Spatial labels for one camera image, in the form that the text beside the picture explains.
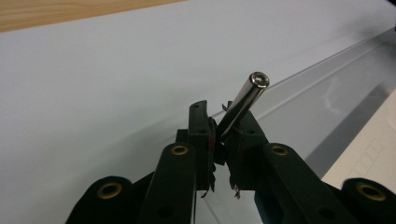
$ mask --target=metal tube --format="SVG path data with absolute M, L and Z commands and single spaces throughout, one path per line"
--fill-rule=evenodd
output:
M 252 73 L 219 123 L 217 136 L 224 140 L 233 125 L 246 115 L 251 106 L 269 86 L 270 79 L 261 72 Z

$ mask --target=wooden floor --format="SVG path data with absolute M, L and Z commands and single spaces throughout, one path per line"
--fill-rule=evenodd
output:
M 0 0 L 0 32 L 183 0 Z

